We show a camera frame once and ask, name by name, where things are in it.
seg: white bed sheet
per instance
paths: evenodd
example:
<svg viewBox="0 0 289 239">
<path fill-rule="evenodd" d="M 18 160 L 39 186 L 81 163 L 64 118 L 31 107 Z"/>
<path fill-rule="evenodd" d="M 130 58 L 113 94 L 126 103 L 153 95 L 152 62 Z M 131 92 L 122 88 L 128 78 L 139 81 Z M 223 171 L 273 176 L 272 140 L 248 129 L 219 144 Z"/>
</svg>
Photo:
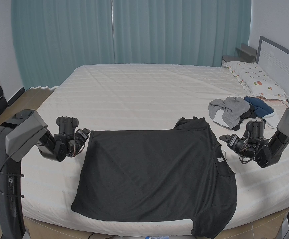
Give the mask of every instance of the white bed sheet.
<svg viewBox="0 0 289 239">
<path fill-rule="evenodd" d="M 52 134 L 58 116 L 74 116 L 79 127 L 90 130 L 171 129 L 179 118 L 205 117 L 217 137 L 244 133 L 215 124 L 208 103 L 228 96 L 244 97 L 245 90 L 225 68 L 112 64 L 77 68 L 40 106 L 38 112 Z M 287 108 L 268 101 L 281 117 Z M 264 136 L 275 132 L 266 127 Z M 268 168 L 255 162 L 242 165 L 226 147 L 227 162 L 236 173 L 237 208 L 226 229 L 254 221 L 289 207 L 289 146 L 281 160 Z M 44 159 L 33 147 L 22 160 L 23 213 L 40 221 L 96 233 L 120 236 L 190 235 L 191 220 L 164 222 L 111 222 L 84 217 L 71 211 L 86 149 L 63 162 Z"/>
</svg>

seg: black t-shirt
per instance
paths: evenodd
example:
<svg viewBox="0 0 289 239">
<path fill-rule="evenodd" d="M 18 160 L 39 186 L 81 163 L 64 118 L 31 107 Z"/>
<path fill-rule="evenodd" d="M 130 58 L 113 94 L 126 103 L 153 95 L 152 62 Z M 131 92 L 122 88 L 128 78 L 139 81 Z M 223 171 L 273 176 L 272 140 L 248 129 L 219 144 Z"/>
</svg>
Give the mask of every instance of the black t-shirt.
<svg viewBox="0 0 289 239">
<path fill-rule="evenodd" d="M 103 221 L 191 219 L 214 238 L 236 209 L 235 173 L 204 118 L 171 130 L 92 131 L 72 211 Z"/>
</svg>

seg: pile of clothes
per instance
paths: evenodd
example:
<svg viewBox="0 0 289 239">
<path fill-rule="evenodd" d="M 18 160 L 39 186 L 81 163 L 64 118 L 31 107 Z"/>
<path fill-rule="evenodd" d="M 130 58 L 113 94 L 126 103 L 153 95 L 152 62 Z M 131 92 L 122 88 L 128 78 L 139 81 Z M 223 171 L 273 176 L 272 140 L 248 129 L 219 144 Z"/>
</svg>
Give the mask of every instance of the pile of clothes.
<svg viewBox="0 0 289 239">
<path fill-rule="evenodd" d="M 244 99 L 215 99 L 208 104 L 208 111 L 214 122 L 235 131 L 240 129 L 244 119 L 259 117 L 266 121 L 270 128 L 276 128 L 279 122 L 279 117 L 272 107 L 262 99 L 248 96 Z"/>
</svg>

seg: floral pillowcase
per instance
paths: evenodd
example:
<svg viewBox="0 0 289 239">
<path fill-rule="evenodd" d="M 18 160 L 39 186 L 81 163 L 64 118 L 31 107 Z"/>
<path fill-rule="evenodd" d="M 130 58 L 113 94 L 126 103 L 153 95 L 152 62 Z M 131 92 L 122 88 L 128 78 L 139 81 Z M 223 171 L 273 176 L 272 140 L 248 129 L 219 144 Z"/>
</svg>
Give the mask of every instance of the floral pillowcase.
<svg viewBox="0 0 289 239">
<path fill-rule="evenodd" d="M 268 77 L 257 63 L 231 61 L 223 66 L 238 79 L 250 97 L 286 101 L 288 96 L 282 87 Z"/>
</svg>

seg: headboard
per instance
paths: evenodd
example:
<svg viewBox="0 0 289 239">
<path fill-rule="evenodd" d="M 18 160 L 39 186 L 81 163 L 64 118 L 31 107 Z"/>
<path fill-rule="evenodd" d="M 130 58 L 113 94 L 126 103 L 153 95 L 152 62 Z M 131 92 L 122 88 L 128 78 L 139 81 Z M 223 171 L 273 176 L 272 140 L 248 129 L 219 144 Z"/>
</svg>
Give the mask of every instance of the headboard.
<svg viewBox="0 0 289 239">
<path fill-rule="evenodd" d="M 289 96 L 289 50 L 261 36 L 259 38 L 256 63 Z"/>
</svg>

